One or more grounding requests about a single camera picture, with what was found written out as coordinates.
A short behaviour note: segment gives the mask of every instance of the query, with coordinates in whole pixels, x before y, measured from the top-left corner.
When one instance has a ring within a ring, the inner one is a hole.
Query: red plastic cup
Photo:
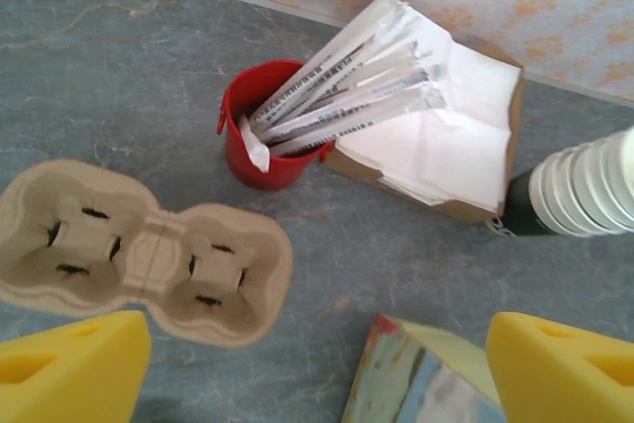
[[[227,122],[225,159],[236,178],[251,188],[281,190],[297,180],[313,159],[326,160],[333,147],[332,143],[328,143],[296,158],[271,156],[266,173],[255,167],[247,154],[237,126],[238,119],[243,114],[249,116],[256,111],[301,65],[301,62],[292,59],[267,61],[240,73],[225,91],[216,133],[221,134]]]

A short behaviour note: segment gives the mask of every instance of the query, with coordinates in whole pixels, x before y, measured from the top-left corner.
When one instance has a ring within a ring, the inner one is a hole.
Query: stack of paper cups
[[[634,232],[634,128],[549,156],[514,178],[499,235]]]

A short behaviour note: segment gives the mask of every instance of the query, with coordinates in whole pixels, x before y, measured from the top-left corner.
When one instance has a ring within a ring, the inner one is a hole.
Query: gray marble surface
[[[130,174],[166,209],[222,202],[275,218],[295,251],[273,330],[244,350],[152,324],[135,423],[335,422],[377,311],[483,344],[522,311],[634,339],[632,236],[499,238],[317,164],[279,193],[233,178],[215,134],[240,70],[306,59],[335,29],[232,0],[3,0],[0,189],[47,159]],[[634,123],[634,110],[529,83],[517,171]],[[0,303],[0,339],[69,319]]]

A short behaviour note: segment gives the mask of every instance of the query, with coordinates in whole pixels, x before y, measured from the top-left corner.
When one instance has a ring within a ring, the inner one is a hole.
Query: countertop
[[[151,323],[135,423],[339,421],[377,311],[482,345],[521,311],[634,339],[634,240],[501,238],[311,165],[278,193],[243,186],[215,133],[239,71],[307,59],[333,27],[234,0],[5,0],[0,7],[0,190],[48,159],[144,183],[163,208],[220,202],[284,228],[295,268],[272,331],[243,350]],[[529,82],[516,172],[634,123],[634,110]],[[70,319],[0,303],[0,339]]]

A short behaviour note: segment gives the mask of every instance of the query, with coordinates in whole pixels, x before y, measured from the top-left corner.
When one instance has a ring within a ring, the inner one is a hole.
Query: gray floor
[[[492,314],[523,311],[634,339],[632,236],[499,238],[318,165],[288,190],[238,183],[215,134],[238,71],[309,58],[335,30],[231,0],[4,0],[0,189],[55,158],[141,180],[164,208],[222,202],[284,227],[295,271],[283,312],[240,351],[152,326],[135,423],[334,422],[376,311],[483,344]],[[531,83],[517,171],[634,123],[634,110]],[[0,304],[0,339],[68,319]]]

